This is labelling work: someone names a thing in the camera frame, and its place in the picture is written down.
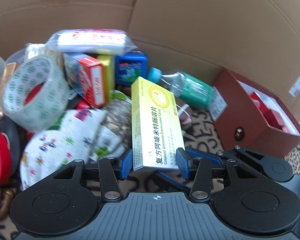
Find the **green patterned tape roll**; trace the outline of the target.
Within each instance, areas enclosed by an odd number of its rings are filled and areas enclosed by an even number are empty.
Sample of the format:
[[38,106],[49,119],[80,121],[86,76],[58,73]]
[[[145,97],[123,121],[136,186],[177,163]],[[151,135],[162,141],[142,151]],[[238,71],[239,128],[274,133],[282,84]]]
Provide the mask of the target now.
[[7,81],[2,111],[25,130],[36,133],[61,117],[69,91],[55,59],[49,55],[35,56],[19,66]]

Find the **red playing card box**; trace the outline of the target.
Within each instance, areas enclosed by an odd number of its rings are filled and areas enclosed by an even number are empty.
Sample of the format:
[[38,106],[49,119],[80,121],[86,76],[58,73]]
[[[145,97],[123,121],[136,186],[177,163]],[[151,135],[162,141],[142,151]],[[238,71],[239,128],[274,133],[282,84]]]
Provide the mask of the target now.
[[105,105],[103,66],[100,60],[83,53],[64,53],[64,69],[69,85],[91,107]]

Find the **yellow small box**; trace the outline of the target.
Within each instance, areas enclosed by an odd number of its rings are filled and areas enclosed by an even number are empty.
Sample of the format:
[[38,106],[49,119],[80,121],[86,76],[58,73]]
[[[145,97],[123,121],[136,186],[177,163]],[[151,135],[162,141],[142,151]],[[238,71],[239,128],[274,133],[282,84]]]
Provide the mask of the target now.
[[97,59],[101,61],[103,66],[106,104],[109,104],[111,101],[111,93],[115,89],[115,57],[111,55],[98,54]]

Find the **large red white gift box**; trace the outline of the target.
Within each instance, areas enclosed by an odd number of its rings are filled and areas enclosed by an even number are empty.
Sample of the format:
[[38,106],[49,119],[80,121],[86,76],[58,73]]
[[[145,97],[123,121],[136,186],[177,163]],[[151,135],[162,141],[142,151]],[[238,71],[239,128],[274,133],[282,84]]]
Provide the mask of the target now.
[[277,128],[285,133],[289,133],[289,129],[286,127],[286,124],[278,111],[269,108],[256,92],[252,92],[249,96],[262,113],[269,126]]

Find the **cardboard backdrop wall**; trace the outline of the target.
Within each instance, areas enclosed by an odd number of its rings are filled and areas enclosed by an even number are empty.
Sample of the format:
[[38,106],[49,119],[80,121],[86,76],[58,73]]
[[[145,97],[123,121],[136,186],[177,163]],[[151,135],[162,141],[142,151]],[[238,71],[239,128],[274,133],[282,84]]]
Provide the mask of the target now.
[[300,0],[0,0],[0,56],[63,29],[118,29],[151,65],[213,83],[221,68],[300,120]]

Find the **white patterned drawstring bag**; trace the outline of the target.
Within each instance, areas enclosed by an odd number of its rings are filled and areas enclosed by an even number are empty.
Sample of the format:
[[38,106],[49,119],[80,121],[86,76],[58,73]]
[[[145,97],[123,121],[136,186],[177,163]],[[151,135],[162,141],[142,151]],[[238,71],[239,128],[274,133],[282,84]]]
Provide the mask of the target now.
[[31,187],[75,159],[87,163],[107,114],[101,109],[69,110],[50,128],[33,135],[20,162],[21,188]]

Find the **blue floss box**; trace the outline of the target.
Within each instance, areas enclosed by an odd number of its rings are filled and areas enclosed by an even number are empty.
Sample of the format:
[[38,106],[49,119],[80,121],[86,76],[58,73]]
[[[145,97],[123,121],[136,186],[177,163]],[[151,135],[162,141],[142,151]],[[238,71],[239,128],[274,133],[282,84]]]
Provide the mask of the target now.
[[134,50],[115,57],[115,83],[130,86],[138,77],[147,75],[148,57],[143,51]]

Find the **plastic bag white roll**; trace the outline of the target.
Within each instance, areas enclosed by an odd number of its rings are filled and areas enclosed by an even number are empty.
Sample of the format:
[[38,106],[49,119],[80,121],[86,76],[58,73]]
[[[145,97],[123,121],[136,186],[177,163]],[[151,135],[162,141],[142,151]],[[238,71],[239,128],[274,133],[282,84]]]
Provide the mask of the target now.
[[62,53],[93,53],[122,56],[137,46],[127,33],[116,29],[65,29],[48,39],[50,50]]

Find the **dark red storage box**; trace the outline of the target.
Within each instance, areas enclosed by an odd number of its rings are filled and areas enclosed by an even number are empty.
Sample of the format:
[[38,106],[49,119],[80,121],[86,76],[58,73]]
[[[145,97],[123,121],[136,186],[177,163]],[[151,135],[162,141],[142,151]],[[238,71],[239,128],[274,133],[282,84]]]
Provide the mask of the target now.
[[[270,126],[243,85],[273,98],[291,121],[297,133]],[[242,146],[283,158],[300,143],[300,125],[283,102],[261,85],[224,69],[213,84],[217,90],[215,109],[211,111],[220,140],[226,151]]]

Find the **yellow white medicine box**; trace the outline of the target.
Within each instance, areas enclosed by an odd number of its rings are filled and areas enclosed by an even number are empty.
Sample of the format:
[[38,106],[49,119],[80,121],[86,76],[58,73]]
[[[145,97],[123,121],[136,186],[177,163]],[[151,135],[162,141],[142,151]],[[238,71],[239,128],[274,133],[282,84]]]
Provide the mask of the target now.
[[185,148],[173,93],[138,77],[132,89],[133,170],[175,170],[176,150]]

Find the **green label water bottle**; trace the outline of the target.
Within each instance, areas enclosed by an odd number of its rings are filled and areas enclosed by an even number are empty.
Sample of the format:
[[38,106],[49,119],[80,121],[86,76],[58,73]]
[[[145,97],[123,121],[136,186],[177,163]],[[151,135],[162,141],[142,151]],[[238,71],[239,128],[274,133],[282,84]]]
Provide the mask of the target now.
[[162,72],[151,68],[147,80],[169,90],[193,108],[207,108],[212,99],[213,88],[185,72]]

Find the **patterned letter table mat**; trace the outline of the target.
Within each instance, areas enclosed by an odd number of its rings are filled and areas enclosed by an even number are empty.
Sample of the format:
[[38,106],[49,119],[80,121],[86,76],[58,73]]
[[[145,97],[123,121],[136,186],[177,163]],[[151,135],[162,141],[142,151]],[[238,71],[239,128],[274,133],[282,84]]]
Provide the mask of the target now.
[[[187,147],[211,153],[217,153],[223,149],[208,111],[194,111],[192,122],[183,126],[183,131],[185,131],[184,143]],[[294,172],[294,177],[289,181],[288,186],[300,198],[300,144],[285,157],[285,160],[291,165]],[[120,181],[119,186],[123,194],[127,194],[129,191],[143,192],[146,190],[146,185],[150,191],[157,191],[159,188],[153,182],[147,181],[149,174],[149,170],[139,170],[130,174],[131,181]],[[0,239],[12,239],[16,233],[17,230],[9,217],[0,220]],[[300,235],[300,220],[296,233]]]

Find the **brown football shaped pouch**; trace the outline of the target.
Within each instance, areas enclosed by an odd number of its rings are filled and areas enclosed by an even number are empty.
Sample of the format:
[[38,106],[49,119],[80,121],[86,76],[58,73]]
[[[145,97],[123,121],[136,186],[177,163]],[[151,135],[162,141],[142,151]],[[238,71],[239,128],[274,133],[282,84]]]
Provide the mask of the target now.
[[180,123],[186,125],[192,122],[193,110],[183,100],[175,98]]

